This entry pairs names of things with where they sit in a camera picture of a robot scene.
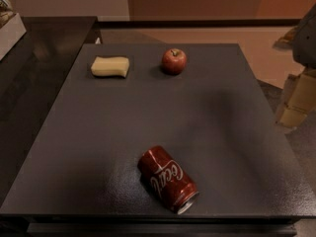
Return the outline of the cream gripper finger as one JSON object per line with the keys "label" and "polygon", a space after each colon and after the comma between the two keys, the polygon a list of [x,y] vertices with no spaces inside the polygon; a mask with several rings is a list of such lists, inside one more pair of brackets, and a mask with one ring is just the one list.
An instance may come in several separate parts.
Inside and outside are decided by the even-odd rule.
{"label": "cream gripper finger", "polygon": [[299,75],[289,74],[276,109],[276,123],[286,128],[298,127],[315,109],[316,70],[305,68]]}

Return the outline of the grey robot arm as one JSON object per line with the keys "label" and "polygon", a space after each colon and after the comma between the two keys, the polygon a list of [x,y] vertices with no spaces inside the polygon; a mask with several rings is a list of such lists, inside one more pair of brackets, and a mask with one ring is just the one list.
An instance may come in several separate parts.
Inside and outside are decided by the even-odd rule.
{"label": "grey robot arm", "polygon": [[276,123],[295,128],[316,108],[316,5],[279,41],[290,44],[293,60],[304,67],[287,76],[276,109]]}

